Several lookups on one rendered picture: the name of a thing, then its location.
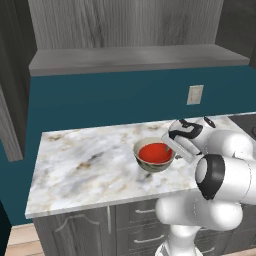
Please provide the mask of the grey base cabinet door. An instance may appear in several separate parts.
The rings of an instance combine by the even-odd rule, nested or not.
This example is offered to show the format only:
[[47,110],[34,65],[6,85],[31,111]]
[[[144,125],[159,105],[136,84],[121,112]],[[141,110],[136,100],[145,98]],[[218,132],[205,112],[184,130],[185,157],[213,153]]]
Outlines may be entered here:
[[34,218],[45,256],[117,256],[115,208],[108,233],[107,207]]

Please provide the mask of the grey base cabinet under hob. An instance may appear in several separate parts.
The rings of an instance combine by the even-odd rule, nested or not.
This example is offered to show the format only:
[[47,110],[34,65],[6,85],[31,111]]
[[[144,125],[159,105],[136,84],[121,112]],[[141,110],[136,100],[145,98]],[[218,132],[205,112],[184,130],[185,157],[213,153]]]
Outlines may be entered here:
[[203,256],[222,256],[256,246],[256,206],[243,205],[241,224],[231,231],[213,231],[202,228],[195,245]]

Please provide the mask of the large grey drawer front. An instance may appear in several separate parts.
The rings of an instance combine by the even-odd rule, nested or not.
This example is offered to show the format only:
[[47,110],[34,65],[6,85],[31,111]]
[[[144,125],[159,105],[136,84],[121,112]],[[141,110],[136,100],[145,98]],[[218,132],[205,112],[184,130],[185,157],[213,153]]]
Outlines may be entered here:
[[[144,226],[136,226],[117,231],[117,255],[124,256],[132,253],[139,253],[144,251],[156,250],[161,245],[169,233],[169,226],[154,223]],[[150,238],[159,237],[164,234],[164,238],[144,244],[135,244],[133,240],[145,240]]]

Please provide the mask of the dark hob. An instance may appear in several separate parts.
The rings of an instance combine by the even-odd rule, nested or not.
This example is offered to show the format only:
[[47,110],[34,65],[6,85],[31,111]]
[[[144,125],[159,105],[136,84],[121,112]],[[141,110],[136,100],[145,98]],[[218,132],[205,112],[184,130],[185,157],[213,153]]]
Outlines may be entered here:
[[234,115],[230,119],[256,141],[256,114]]

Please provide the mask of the bowl with red inside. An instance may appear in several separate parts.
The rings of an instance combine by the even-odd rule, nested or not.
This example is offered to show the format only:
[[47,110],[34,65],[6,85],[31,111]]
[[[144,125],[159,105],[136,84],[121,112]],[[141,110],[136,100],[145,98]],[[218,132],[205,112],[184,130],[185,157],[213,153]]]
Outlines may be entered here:
[[165,143],[157,137],[140,139],[135,143],[133,152],[139,166],[151,173],[164,171],[175,157],[175,151],[171,148],[165,152]]

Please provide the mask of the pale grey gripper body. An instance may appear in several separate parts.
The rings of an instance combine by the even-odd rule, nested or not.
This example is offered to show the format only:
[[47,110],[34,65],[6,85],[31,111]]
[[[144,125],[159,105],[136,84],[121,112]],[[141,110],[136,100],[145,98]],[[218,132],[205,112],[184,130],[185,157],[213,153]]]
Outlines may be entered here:
[[162,141],[188,163],[201,154],[196,140],[200,137],[200,132],[170,131],[162,137]]

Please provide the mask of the grey wood cabinet door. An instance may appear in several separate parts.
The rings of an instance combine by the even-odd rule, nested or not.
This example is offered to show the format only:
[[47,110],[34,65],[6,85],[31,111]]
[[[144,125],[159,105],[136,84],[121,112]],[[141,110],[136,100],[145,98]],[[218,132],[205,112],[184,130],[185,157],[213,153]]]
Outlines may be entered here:
[[0,141],[9,162],[25,155],[29,64],[36,51],[28,0],[0,0]]
[[256,69],[256,0],[224,0],[215,44],[249,59]]

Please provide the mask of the grey wood open cabinet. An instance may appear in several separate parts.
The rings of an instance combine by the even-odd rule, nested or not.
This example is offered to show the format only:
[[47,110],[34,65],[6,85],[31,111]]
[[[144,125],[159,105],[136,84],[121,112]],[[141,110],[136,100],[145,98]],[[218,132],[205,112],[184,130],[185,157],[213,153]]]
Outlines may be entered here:
[[215,44],[224,0],[29,0],[33,76],[247,65]]

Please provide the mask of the beige wall outlet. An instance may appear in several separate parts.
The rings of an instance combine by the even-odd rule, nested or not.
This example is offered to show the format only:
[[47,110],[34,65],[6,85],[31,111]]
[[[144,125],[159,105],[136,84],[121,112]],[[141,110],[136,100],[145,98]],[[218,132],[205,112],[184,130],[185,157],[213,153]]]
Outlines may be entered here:
[[203,85],[192,85],[189,87],[187,104],[195,105],[201,102],[201,97],[203,93]]

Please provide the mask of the small grey drawer front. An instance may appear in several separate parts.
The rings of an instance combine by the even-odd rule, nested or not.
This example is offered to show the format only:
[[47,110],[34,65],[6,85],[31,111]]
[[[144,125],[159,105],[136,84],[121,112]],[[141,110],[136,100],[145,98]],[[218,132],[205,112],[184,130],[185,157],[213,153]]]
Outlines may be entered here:
[[155,209],[156,199],[125,203],[116,206],[116,226],[118,229],[157,222],[156,213],[137,214],[136,209]]

